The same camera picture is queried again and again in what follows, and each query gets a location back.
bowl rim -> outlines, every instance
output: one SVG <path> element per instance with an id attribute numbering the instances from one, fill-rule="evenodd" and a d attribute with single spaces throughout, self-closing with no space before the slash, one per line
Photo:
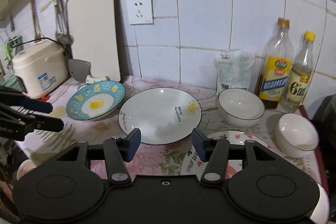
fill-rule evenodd
<path id="1" fill-rule="evenodd" d="M 221 101 L 219 100 L 219 97 L 220 97 L 220 95 L 221 95 L 224 91 L 226 91 L 226 90 L 232 90 L 232 89 L 247 91 L 247 92 L 251 93 L 253 96 L 257 97 L 257 98 L 261 101 L 261 103 L 262 103 L 262 107 L 263 107 L 263 109 L 264 109 L 263 113 L 262 113 L 259 117 L 254 118 L 254 119 L 243 119 L 243 118 L 234 116 L 234 115 L 232 115 L 230 112 L 228 112 L 228 111 L 221 105 Z M 265 106 L 264 106 L 263 101 L 262 101 L 258 96 L 256 96 L 253 92 L 251 92 L 251 91 L 249 91 L 249 90 L 240 89 L 240 88 L 228 88 L 228 89 L 226 89 L 226 90 L 222 90 L 222 91 L 219 93 L 219 95 L 218 95 L 218 104 L 221 106 L 221 108 L 223 108 L 223 109 L 225 110 L 225 112 L 226 112 L 227 114 L 229 114 L 229 115 L 231 115 L 232 117 L 235 117 L 235 118 L 237 118 L 237 119 L 244 120 L 244 121 L 254 121 L 254 120 L 259 119 L 262 115 L 265 114 L 266 109 L 265 109 Z"/>
<path id="2" fill-rule="evenodd" d="M 287 138 L 282 134 L 282 131 L 279 129 L 279 122 L 280 122 L 282 116 L 287 115 L 287 114 L 292 114 L 292 115 L 295 115 L 295 116 L 297 116 L 297 117 L 302 117 L 302 118 L 304 118 L 307 122 L 309 122 L 310 125 L 313 127 L 313 129 L 314 129 L 314 131 L 315 131 L 315 136 L 317 136 L 317 145 L 316 145 L 313 149 L 311 149 L 311 150 L 303 150 L 303 149 L 299 149 L 299 148 L 297 148 L 296 146 L 292 145 L 292 144 L 289 142 L 289 140 L 287 140 Z M 315 128 L 314 125 L 310 122 L 309 119 L 307 119 L 306 117 L 304 117 L 304 116 L 302 116 L 302 115 L 300 115 L 300 114 L 297 114 L 297 113 L 284 113 L 284 114 L 282 114 L 282 115 L 280 116 L 278 122 L 277 122 L 277 130 L 279 131 L 279 133 L 281 134 L 281 136 L 283 137 L 283 139 L 286 141 L 286 143 L 288 143 L 291 147 L 295 148 L 296 150 L 304 151 L 304 152 L 311 152 L 311 151 L 314 151 L 314 150 L 316 149 L 316 147 L 319 146 L 319 134 L 318 134 L 316 128 Z"/>

cutting board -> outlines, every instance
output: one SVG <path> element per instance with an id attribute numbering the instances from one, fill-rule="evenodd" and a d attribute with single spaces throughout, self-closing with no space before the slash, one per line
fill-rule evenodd
<path id="1" fill-rule="evenodd" d="M 91 63 L 91 75 L 120 81 L 115 23 L 116 0 L 67 0 L 74 59 Z"/>

fried egg design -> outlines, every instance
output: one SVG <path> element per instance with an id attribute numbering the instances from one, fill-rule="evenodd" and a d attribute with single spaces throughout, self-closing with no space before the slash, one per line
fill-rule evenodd
<path id="1" fill-rule="evenodd" d="M 82 112 L 90 117 L 97 117 L 106 113 L 113 105 L 114 98 L 106 93 L 101 93 L 89 98 L 82 106 Z"/>

wall outlet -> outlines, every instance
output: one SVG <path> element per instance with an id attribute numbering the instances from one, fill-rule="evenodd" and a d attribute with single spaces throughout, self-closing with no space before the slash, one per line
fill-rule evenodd
<path id="1" fill-rule="evenodd" d="M 129 24 L 153 24 L 152 0 L 126 1 Z"/>

soy sauce bottle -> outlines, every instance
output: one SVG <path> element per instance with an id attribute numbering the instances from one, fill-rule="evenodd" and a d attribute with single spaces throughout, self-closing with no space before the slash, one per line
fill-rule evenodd
<path id="1" fill-rule="evenodd" d="M 293 45 L 289 40 L 288 31 L 289 20 L 279 18 L 276 33 L 264 48 L 258 96 L 268 109 L 277 108 L 292 65 Z"/>

